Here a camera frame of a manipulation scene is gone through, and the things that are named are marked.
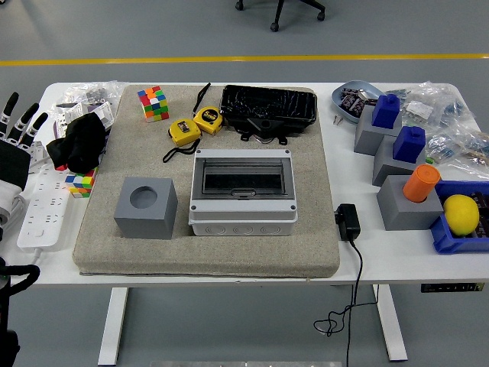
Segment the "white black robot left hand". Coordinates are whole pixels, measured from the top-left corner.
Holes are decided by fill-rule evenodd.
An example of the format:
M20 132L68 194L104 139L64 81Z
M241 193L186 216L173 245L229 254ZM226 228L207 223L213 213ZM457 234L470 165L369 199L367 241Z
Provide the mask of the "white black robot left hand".
M24 190L31 162L29 149L48 114L41 113L30 124L39 104L31 107L8 129L19 95L13 92L1 111L1 229L13 218L15 198Z

